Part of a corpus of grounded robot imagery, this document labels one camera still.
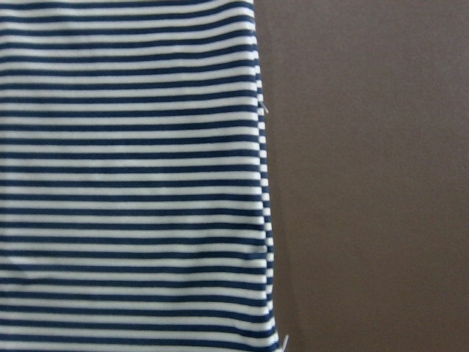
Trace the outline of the blue white striped polo shirt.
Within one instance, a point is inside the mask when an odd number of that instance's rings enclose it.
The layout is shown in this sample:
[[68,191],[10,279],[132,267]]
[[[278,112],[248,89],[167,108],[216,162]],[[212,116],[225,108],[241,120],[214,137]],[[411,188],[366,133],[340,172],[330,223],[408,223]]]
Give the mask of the blue white striped polo shirt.
[[1,3],[1,349],[282,351],[252,1]]

